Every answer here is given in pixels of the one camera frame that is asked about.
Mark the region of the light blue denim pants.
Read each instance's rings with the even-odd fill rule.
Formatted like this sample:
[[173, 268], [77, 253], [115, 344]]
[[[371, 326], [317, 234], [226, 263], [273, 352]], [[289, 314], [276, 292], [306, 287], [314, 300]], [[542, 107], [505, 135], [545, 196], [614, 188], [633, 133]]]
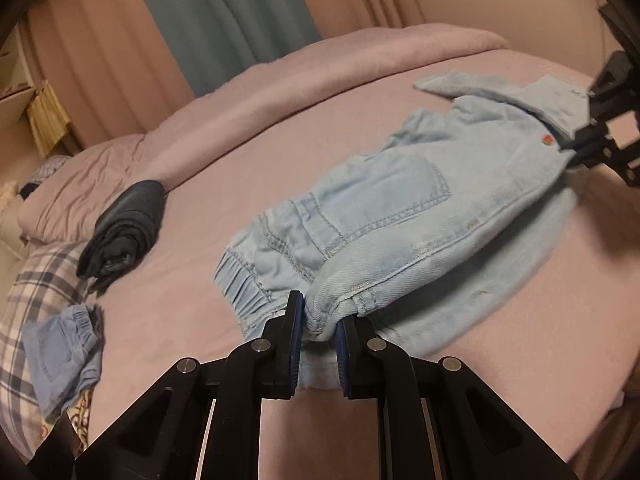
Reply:
[[461, 337], [532, 278], [577, 205], [586, 175], [560, 144], [588, 122], [583, 88], [450, 72], [416, 90], [450, 110], [415, 110], [377, 152], [262, 212], [218, 263], [246, 339], [304, 295], [304, 388], [340, 384], [333, 338], [351, 315], [413, 356]]

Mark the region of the pink bed sheet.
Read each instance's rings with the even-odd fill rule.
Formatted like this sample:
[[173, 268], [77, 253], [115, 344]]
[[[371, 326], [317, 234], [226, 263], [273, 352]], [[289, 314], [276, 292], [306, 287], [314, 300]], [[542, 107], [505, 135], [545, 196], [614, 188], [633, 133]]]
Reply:
[[[305, 193], [344, 160], [377, 151], [413, 110], [446, 112], [416, 81], [457, 70], [526, 86], [544, 75], [588, 78], [541, 58], [495, 50], [390, 76], [285, 119], [169, 195], [160, 240], [102, 297], [105, 351], [90, 432], [102, 432], [184, 356], [228, 356], [242, 340], [213, 277], [230, 238], [266, 209]], [[520, 249], [492, 270], [471, 261], [461, 304], [501, 307], [458, 339], [438, 328], [407, 344], [420, 358], [456, 356], [563, 457], [597, 428], [639, 351], [639, 194], [595, 171], [549, 259]], [[301, 386], [262, 409], [264, 479], [373, 479], [375, 405]]]

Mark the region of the folded dark navy garment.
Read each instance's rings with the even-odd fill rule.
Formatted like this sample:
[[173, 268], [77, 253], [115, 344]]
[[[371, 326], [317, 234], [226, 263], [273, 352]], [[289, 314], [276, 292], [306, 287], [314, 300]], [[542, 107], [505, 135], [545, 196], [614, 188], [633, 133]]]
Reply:
[[96, 220], [76, 275], [89, 281], [88, 294], [103, 294], [150, 252], [160, 234], [165, 189], [154, 180], [137, 182], [120, 194]]

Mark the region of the folded blue denim shorts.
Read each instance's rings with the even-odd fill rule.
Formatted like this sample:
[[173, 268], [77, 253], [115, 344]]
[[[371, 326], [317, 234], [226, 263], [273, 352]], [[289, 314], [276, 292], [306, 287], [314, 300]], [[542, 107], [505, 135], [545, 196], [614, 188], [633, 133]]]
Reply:
[[74, 304], [22, 330], [32, 388], [46, 422], [55, 422], [101, 378], [103, 309]]

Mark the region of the yellow tasselled cloth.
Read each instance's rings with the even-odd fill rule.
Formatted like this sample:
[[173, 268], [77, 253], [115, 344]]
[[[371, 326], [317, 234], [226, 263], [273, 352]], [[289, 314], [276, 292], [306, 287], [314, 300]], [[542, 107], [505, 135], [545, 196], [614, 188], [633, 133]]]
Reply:
[[72, 121], [50, 82], [43, 81], [26, 110], [32, 136], [42, 157], [48, 157], [72, 131]]

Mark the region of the teal curtain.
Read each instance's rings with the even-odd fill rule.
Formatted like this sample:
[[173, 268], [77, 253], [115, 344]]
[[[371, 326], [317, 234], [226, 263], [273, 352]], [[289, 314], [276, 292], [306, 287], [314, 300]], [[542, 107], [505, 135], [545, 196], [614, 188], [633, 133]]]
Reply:
[[144, 0], [196, 96], [321, 40], [305, 0]]

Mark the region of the white shelf unit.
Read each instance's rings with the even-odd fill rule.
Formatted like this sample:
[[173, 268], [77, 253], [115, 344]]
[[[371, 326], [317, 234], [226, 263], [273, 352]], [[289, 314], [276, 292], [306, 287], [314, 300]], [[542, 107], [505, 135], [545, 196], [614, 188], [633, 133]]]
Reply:
[[0, 55], [0, 128], [15, 125], [36, 92], [18, 26], [2, 44]]

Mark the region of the peach curtain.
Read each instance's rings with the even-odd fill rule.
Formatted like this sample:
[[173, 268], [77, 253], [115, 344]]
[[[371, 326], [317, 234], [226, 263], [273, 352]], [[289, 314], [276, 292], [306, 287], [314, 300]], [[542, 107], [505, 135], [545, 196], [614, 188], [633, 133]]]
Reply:
[[[446, 23], [593, 75], [615, 42], [603, 0], [305, 0], [321, 40]], [[35, 0], [21, 24], [32, 71], [52, 84], [82, 146], [145, 133], [198, 98], [144, 0]]]

